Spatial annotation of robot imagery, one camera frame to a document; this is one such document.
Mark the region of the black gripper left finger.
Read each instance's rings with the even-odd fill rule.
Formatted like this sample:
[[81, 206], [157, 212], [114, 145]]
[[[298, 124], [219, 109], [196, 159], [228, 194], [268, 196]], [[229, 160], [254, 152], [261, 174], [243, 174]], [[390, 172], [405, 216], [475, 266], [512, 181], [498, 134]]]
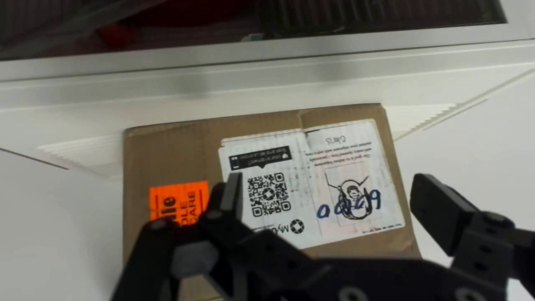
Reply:
[[204, 224], [241, 226], [243, 214], [243, 174], [231, 172], [224, 182], [218, 182], [209, 197]]

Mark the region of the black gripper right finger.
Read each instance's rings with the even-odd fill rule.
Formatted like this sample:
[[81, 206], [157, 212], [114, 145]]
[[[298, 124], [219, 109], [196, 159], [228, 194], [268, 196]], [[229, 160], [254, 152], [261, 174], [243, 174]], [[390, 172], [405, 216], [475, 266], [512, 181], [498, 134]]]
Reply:
[[410, 207], [433, 241], [453, 256], [465, 227], [480, 209], [432, 174], [415, 174]]

